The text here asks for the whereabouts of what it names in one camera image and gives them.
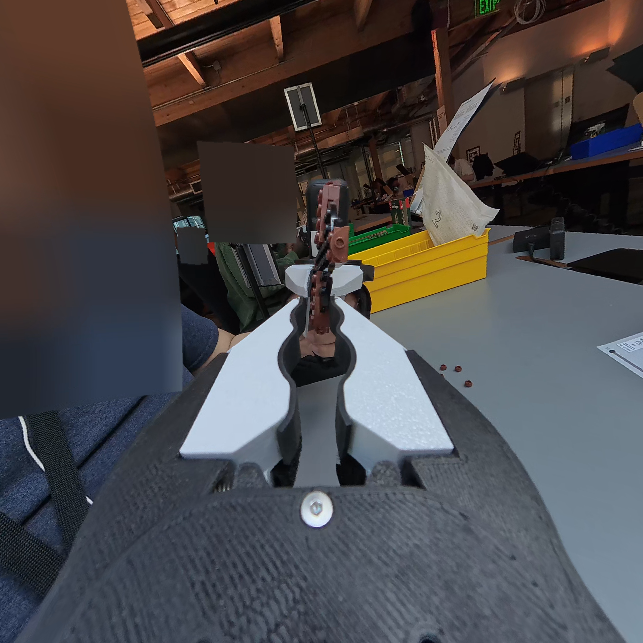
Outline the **blue plastic bin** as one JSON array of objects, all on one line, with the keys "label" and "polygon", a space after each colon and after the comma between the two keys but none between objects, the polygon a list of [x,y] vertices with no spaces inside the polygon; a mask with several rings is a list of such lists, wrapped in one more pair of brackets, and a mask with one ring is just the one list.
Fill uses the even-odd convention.
[{"label": "blue plastic bin", "polygon": [[569,154],[574,160],[584,159],[634,144],[641,138],[642,125],[637,123],[576,142],[570,146]]}]

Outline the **white text paper sheet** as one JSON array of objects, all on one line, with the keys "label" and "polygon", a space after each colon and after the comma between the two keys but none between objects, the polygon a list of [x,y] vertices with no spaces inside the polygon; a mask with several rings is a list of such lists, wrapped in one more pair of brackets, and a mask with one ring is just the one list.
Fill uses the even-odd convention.
[{"label": "white text paper sheet", "polygon": [[493,92],[496,87],[493,80],[471,98],[462,102],[445,132],[435,144],[436,155],[447,161],[460,135],[487,100],[489,93]]}]

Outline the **green plastic bin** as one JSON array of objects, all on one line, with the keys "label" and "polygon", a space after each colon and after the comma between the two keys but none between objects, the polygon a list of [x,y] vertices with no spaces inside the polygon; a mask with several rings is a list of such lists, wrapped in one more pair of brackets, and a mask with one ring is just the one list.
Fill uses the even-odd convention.
[{"label": "green plastic bin", "polygon": [[408,237],[411,230],[410,226],[404,224],[392,224],[353,235],[349,238],[349,256]]}]

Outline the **yellow plastic bin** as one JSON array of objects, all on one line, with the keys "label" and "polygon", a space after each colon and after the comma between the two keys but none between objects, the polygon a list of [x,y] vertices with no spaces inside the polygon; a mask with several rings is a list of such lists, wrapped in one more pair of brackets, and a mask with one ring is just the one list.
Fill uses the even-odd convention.
[{"label": "yellow plastic bin", "polygon": [[352,255],[350,259],[374,266],[374,280],[366,286],[372,312],[418,300],[487,275],[490,228],[434,246],[422,231]]}]

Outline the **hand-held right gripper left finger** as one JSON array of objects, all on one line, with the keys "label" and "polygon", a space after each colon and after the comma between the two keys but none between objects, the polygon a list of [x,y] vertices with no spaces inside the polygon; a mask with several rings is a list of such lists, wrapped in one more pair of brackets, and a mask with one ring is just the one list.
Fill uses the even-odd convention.
[{"label": "hand-held right gripper left finger", "polygon": [[180,448],[183,458],[255,463],[264,473],[296,458],[296,386],[305,299],[290,301],[232,347]]}]

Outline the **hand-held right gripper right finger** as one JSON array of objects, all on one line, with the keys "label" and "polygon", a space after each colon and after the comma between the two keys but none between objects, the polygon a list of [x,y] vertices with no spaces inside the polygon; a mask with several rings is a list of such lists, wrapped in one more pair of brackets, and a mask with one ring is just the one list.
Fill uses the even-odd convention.
[{"label": "hand-held right gripper right finger", "polygon": [[338,383],[336,442],[366,472],[378,462],[447,456],[454,445],[405,348],[342,300],[333,302]]}]

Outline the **black flat panel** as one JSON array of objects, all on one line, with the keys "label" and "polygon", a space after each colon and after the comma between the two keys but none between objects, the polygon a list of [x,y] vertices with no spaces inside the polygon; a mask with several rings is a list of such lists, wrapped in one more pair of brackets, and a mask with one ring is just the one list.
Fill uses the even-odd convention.
[{"label": "black flat panel", "polygon": [[642,285],[642,250],[617,248],[569,262],[567,268],[579,273]]}]

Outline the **person's left forearm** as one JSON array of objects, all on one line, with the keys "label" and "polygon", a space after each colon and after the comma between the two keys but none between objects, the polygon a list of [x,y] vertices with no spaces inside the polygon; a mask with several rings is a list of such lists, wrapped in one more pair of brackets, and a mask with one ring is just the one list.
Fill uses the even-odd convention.
[{"label": "person's left forearm", "polygon": [[213,360],[214,358],[218,357],[221,354],[225,354],[229,352],[231,348],[236,346],[239,342],[241,342],[243,339],[248,337],[250,334],[251,333],[248,332],[248,333],[240,333],[235,335],[223,329],[218,329],[217,344],[215,346],[213,353],[210,356],[210,360]]}]

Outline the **white framed ceiling panel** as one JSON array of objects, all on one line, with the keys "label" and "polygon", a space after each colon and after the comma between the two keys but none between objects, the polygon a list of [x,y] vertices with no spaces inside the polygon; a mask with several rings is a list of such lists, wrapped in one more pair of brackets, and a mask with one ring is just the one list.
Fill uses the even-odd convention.
[{"label": "white framed ceiling panel", "polygon": [[314,89],[311,83],[284,89],[285,100],[293,122],[294,132],[322,125]]}]

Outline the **black power adapter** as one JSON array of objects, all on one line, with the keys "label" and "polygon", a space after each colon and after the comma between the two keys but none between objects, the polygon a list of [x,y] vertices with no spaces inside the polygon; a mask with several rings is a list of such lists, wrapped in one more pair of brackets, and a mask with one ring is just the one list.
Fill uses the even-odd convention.
[{"label": "black power adapter", "polygon": [[514,253],[533,253],[533,251],[549,248],[551,233],[549,226],[538,226],[521,230],[514,234],[512,251]]}]

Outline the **long wooden table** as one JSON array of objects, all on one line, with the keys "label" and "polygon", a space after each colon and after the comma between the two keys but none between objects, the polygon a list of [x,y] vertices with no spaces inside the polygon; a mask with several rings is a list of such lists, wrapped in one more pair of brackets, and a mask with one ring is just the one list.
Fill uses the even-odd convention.
[{"label": "long wooden table", "polygon": [[546,177],[557,173],[566,173],[576,170],[583,170],[595,166],[612,165],[615,163],[629,162],[632,160],[642,159],[642,144],[637,146],[625,146],[615,150],[610,150],[603,154],[599,154],[584,159],[569,159],[562,163],[551,165],[548,167],[540,168],[533,172],[523,173],[513,176],[499,176],[495,178],[486,178],[481,181],[470,183],[472,190],[482,189],[486,187],[495,187],[498,185],[512,184],[516,182],[531,180],[535,178]]}]

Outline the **grey device on stand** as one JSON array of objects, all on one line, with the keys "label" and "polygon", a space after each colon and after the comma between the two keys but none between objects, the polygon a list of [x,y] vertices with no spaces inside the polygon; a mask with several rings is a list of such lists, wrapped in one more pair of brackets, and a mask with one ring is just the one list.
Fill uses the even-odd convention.
[{"label": "grey device on stand", "polygon": [[232,248],[246,287],[252,287],[252,274],[258,287],[282,285],[278,269],[268,244],[238,244]]}]

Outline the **brown toy brick assembly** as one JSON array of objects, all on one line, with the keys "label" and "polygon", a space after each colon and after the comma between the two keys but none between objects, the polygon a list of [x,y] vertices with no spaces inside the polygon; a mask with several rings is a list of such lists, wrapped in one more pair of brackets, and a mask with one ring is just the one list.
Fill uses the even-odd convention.
[{"label": "brown toy brick assembly", "polygon": [[332,279],[336,264],[344,264],[349,254],[349,188],[345,181],[313,180],[307,188],[308,223],[317,249],[310,280],[307,332],[330,331]]}]

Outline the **grey desk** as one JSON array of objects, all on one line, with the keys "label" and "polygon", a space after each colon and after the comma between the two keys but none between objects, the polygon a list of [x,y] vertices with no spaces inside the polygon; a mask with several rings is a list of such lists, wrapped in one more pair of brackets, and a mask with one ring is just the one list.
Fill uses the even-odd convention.
[{"label": "grey desk", "polygon": [[485,279],[371,320],[447,365],[525,466],[603,610],[641,642],[642,378],[597,347],[642,332],[642,286],[519,260],[506,240],[489,246]]}]

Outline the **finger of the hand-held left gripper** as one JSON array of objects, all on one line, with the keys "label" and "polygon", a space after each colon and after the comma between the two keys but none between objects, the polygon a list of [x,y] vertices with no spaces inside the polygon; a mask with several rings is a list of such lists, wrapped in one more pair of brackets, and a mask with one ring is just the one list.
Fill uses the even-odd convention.
[{"label": "finger of the hand-held left gripper", "polygon": [[363,271],[356,264],[342,264],[336,266],[330,274],[332,279],[331,295],[343,298],[350,293],[357,292],[363,285]]},{"label": "finger of the hand-held left gripper", "polygon": [[294,264],[285,270],[284,285],[293,294],[302,298],[310,296],[310,280],[313,264]]}]

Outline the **white printed instruction sheet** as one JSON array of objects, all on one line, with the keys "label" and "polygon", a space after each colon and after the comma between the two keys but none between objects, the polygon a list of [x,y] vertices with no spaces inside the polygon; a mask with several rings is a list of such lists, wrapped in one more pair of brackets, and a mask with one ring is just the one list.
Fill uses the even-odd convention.
[{"label": "white printed instruction sheet", "polygon": [[642,377],[642,332],[597,348],[633,374]]}]

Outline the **wooden post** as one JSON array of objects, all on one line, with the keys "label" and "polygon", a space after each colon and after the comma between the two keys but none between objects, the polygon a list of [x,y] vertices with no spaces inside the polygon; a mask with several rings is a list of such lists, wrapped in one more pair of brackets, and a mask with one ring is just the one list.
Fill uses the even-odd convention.
[{"label": "wooden post", "polygon": [[435,60],[438,126],[440,135],[443,135],[455,114],[447,29],[444,27],[433,29],[431,40]]}]

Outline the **white paper bag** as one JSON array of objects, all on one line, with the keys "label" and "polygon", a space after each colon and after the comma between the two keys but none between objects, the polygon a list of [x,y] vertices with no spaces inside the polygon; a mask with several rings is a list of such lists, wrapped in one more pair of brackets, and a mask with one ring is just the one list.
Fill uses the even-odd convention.
[{"label": "white paper bag", "polygon": [[423,224],[434,245],[481,236],[498,209],[483,203],[451,167],[429,146],[420,179]]}]

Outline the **person's left hand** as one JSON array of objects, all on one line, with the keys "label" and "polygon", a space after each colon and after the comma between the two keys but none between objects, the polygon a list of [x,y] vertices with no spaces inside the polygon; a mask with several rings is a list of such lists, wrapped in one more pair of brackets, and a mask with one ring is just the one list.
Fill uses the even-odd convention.
[{"label": "person's left hand", "polygon": [[335,354],[336,337],[332,332],[317,334],[309,332],[300,336],[300,354],[302,358],[318,356],[320,358],[333,358]]}]

